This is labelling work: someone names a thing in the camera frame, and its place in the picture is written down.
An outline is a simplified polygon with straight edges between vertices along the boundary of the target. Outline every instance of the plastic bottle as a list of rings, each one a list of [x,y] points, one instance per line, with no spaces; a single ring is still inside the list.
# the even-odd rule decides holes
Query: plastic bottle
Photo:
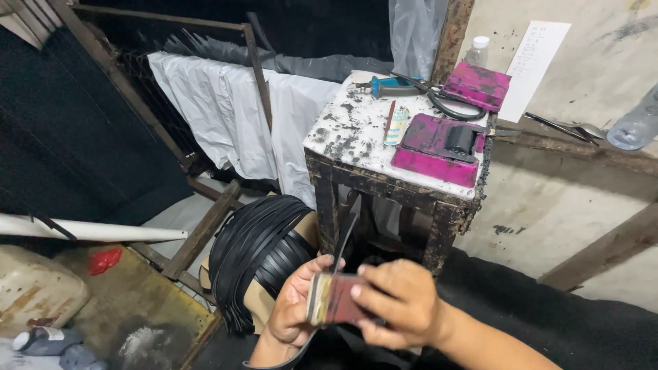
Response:
[[[489,57],[489,51],[487,50],[489,46],[489,38],[486,36],[478,36],[473,39],[470,49],[466,52],[464,57],[464,62],[474,65],[481,66],[482,68],[487,68],[487,59]]]
[[[658,136],[658,84],[642,98],[639,104],[612,126],[606,139],[624,150],[635,150]]]
[[[107,370],[109,366],[94,356],[82,344],[67,348],[59,358],[59,367],[64,370]]]
[[[59,356],[68,347],[82,343],[75,330],[34,327],[14,339],[13,348],[27,356]]]

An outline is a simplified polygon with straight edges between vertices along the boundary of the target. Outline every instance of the bundle of black leather straps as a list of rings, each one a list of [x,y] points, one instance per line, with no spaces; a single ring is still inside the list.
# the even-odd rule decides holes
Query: bundle of black leather straps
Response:
[[[276,299],[286,279],[316,251],[293,228],[309,212],[294,196],[267,196],[233,212],[221,226],[209,259],[211,290],[229,332],[251,334],[243,299],[255,279]]]

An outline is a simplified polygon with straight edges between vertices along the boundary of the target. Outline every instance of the spoon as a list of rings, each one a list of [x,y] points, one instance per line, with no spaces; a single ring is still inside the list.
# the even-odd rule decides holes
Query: spoon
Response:
[[[606,130],[598,128],[598,127],[596,127],[596,126],[594,126],[593,124],[590,124],[590,123],[575,124],[575,123],[566,123],[566,122],[558,122],[558,121],[553,121],[553,122],[556,123],[556,124],[559,124],[560,126],[569,127],[569,128],[578,128],[578,127],[580,127],[585,132],[587,132],[588,134],[592,135],[595,138],[599,138],[599,139],[605,139],[605,135],[607,133]]]

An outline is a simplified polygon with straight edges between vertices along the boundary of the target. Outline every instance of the small wooden table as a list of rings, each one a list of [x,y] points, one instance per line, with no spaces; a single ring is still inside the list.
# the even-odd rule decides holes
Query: small wooden table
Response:
[[[362,194],[362,219],[364,206],[366,212],[371,206],[371,196],[390,199],[408,207],[407,210],[431,215],[433,221],[422,263],[436,276],[456,235],[468,230],[480,209],[492,139],[487,138],[484,153],[478,155],[480,169],[473,188],[391,166],[395,147],[383,143],[391,102],[396,100],[396,107],[408,108],[411,117],[418,113],[440,114],[424,95],[375,99],[370,94],[347,91],[347,85],[368,82],[372,76],[371,72],[353,72],[324,107],[303,142],[309,175],[315,186],[320,250],[332,253],[338,239],[338,184],[343,184]],[[470,113],[467,107],[452,105],[451,108]],[[495,126],[495,115],[473,123]]]

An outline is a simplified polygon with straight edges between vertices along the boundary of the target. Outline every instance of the bottle cap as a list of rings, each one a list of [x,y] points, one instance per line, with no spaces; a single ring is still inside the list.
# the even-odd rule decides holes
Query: bottle cap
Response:
[[[473,39],[473,47],[476,49],[484,49],[489,45],[489,38],[486,36],[478,36]]]
[[[20,351],[25,347],[25,345],[28,343],[30,340],[30,333],[29,332],[22,332],[20,333],[16,339],[14,339],[14,344],[12,347],[14,348],[14,351]]]

